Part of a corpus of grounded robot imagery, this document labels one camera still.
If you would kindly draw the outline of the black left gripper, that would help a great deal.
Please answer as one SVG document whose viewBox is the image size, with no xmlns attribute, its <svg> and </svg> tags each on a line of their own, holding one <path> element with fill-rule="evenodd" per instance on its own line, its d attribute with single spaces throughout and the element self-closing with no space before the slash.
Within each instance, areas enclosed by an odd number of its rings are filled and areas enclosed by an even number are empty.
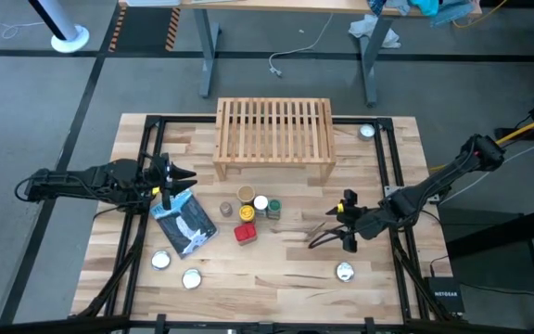
<svg viewBox="0 0 534 334">
<path fill-rule="evenodd" d="M 197 183 L 196 180 L 185 180 L 196 176 L 197 173 L 179 167 L 171 167 L 170 176 L 170 160 L 167 153 L 155 155 L 144 153 L 143 156 L 150 160 L 149 167 L 145 171 L 146 182 L 159 189 L 163 209 L 170 210 L 172 205 L 168 188 L 169 181 L 176 180 L 171 181 L 171 194 L 178 195 Z"/>
</svg>

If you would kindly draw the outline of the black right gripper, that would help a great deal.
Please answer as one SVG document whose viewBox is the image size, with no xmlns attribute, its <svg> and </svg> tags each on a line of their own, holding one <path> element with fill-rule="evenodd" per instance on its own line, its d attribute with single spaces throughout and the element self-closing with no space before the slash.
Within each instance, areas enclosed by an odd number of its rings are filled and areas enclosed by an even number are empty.
<svg viewBox="0 0 534 334">
<path fill-rule="evenodd" d="M 326 215 L 338 215 L 338 221 L 347 229 L 325 230 L 320 236 L 312 240 L 308 248 L 314 249 L 335 239 L 342 240 L 344 251 L 355 253 L 357 251 L 356 235 L 364 239 L 377 237 L 388 228 L 389 218 L 387 212 L 382 209 L 368 209 L 357 205 L 358 195 L 350 189 L 345 189 L 343 198 L 338 205 L 326 212 Z"/>
</svg>

